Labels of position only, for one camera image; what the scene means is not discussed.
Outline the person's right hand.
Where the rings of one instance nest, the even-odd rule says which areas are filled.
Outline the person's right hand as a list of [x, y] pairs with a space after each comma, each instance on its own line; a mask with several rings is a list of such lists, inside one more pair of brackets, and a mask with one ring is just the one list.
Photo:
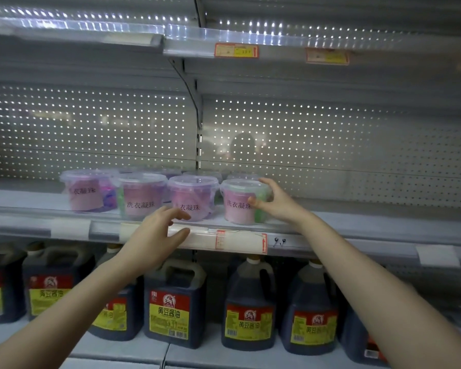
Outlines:
[[272, 191], [272, 200], [269, 201], [271, 209], [262, 211], [288, 223], [297, 231], [300, 231], [304, 223], [311, 220], [313, 213], [295, 202], [274, 180], [260, 178], [258, 181], [270, 187]]

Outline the person's left hand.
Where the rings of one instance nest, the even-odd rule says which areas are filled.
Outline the person's left hand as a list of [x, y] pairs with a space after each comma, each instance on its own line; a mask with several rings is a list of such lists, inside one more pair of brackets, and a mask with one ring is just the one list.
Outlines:
[[175, 250], [166, 249], [166, 236], [174, 220], [189, 220], [190, 214], [179, 208], [163, 206], [146, 217], [123, 245], [117, 260], [134, 277], [160, 266]]

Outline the clear pink laundry bead tub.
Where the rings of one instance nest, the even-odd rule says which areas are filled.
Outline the clear pink laundry bead tub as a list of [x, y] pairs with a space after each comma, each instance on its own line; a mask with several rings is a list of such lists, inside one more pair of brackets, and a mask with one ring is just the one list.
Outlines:
[[272, 195], [272, 190], [268, 185], [252, 179], [226, 179], [220, 185], [220, 191], [227, 221], [239, 225], [254, 225], [266, 221], [266, 213], [254, 209], [248, 199], [254, 197], [264, 202], [267, 201]]

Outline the person's right forearm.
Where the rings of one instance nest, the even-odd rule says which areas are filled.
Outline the person's right forearm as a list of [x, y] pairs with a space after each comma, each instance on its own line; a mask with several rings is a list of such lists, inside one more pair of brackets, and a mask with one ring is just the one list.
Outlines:
[[392, 369], [461, 369], [461, 333], [411, 286], [311, 212], [295, 215], [294, 225]]

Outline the long white red-edged shelf label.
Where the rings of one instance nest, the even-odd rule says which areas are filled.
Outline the long white red-edged shelf label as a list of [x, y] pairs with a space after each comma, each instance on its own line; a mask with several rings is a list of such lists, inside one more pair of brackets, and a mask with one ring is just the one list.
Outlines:
[[242, 254], [267, 255], [268, 237], [265, 233], [247, 230], [212, 229], [200, 226], [173, 224], [168, 235], [183, 228], [191, 230], [187, 239], [179, 246], [182, 249], [209, 250]]

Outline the row of clear lidded tubs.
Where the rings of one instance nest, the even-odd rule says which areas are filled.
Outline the row of clear lidded tubs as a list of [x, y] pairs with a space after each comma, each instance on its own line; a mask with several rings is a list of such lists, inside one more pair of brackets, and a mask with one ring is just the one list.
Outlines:
[[64, 171], [70, 210], [105, 212], [118, 209], [124, 218], [144, 219], [166, 203], [188, 212], [189, 221], [207, 219], [224, 180], [212, 175], [83, 169]]

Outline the grey slotted shelf upright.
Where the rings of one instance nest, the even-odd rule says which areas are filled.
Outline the grey slotted shelf upright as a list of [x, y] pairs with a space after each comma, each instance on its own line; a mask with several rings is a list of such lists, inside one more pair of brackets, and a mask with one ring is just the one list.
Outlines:
[[196, 169], [201, 169], [202, 139], [203, 139], [203, 96], [198, 88], [198, 78], [195, 77], [196, 111], [197, 111], [197, 142], [196, 142]]

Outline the perforated metal back panel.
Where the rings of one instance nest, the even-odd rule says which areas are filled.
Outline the perforated metal back panel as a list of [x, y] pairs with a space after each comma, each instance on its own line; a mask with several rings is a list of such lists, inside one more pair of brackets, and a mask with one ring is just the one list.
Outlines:
[[289, 194], [461, 209], [461, 111], [205, 95], [201, 167]]
[[0, 178], [63, 171], [193, 169], [197, 120], [188, 94], [0, 82]]

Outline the row of dark soy sauce jugs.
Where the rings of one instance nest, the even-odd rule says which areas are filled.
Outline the row of dark soy sauce jugs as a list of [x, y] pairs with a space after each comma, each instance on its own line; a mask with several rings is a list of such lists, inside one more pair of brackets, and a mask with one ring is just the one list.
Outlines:
[[169, 259], [144, 275], [144, 288], [127, 286], [103, 308], [90, 333], [106, 341], [131, 341], [140, 332], [189, 349], [202, 346], [209, 324], [221, 344], [257, 352], [279, 338], [295, 355], [320, 356], [340, 345], [355, 363], [387, 367], [387, 359], [318, 261], [292, 261], [279, 270], [248, 255], [233, 260], [215, 285], [214, 271], [190, 260]]

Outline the small white shelf label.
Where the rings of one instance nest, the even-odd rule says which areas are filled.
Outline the small white shelf label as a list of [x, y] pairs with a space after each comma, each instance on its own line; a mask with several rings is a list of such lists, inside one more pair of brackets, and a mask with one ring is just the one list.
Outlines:
[[88, 241], [90, 227], [90, 219], [54, 218], [50, 221], [50, 237], [58, 240]]

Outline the grey metal shelf with jugs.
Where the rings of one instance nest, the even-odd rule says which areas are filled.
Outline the grey metal shelf with jugs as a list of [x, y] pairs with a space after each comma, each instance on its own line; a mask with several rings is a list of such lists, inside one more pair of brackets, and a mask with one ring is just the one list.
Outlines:
[[209, 324], [198, 349], [155, 341], [143, 332], [131, 341], [106, 341], [86, 333], [60, 369], [388, 369], [355, 363], [340, 345], [325, 355], [301, 356], [287, 352], [277, 338], [264, 351], [236, 351], [221, 344], [220, 330]]

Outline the faded red yellow price tag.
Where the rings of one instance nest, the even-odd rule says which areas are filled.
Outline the faded red yellow price tag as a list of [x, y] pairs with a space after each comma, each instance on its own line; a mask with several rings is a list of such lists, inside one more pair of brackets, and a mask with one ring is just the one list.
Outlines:
[[305, 48], [306, 63], [315, 65], [348, 66], [349, 52], [342, 49]]

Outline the blank white shelf label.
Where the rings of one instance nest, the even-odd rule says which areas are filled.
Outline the blank white shelf label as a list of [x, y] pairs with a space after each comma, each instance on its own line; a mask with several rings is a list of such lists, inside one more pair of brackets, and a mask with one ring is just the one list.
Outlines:
[[461, 262], [454, 246], [451, 245], [415, 245], [420, 265], [433, 268], [460, 269]]

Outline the empty grey metal shelf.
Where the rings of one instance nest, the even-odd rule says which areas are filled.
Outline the empty grey metal shelf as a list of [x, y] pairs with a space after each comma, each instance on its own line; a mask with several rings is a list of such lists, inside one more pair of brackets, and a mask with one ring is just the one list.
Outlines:
[[[461, 72], [461, 37], [382, 31], [332, 25], [299, 25], [299, 34], [279, 29], [278, 23], [245, 21], [244, 29], [231, 30], [237, 21], [223, 21], [225, 29], [173, 24], [72, 19], [66, 14], [0, 15], [0, 35], [24, 40], [101, 43], [143, 47], [166, 56], [200, 59], [239, 59], [306, 63], [305, 48], [342, 49], [350, 64], [375, 58], [418, 58], [422, 63], [451, 63]], [[258, 59], [214, 57], [215, 43], [254, 44]]]

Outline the grey metal shelf bracket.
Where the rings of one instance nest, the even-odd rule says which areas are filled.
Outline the grey metal shelf bracket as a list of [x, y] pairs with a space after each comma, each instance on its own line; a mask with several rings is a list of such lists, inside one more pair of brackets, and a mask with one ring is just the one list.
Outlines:
[[197, 81], [186, 73], [184, 59], [170, 56], [167, 58], [167, 60], [178, 74], [180, 79], [184, 82], [186, 90], [189, 93], [191, 101], [196, 110], [197, 127], [201, 131], [203, 130], [203, 98], [202, 95], [197, 91]]

